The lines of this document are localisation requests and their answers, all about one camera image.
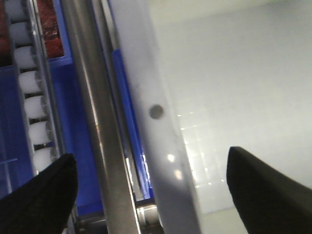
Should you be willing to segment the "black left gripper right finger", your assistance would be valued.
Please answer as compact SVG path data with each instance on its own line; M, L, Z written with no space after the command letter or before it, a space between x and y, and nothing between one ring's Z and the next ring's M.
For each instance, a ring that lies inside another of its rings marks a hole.
M241 147L228 154L227 184L250 234L310 234L312 191Z

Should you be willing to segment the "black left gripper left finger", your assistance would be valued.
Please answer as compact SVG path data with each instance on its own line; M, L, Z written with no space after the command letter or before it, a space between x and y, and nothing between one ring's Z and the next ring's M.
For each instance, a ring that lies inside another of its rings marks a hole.
M64 154L0 200L2 234L60 234L78 193L77 164Z

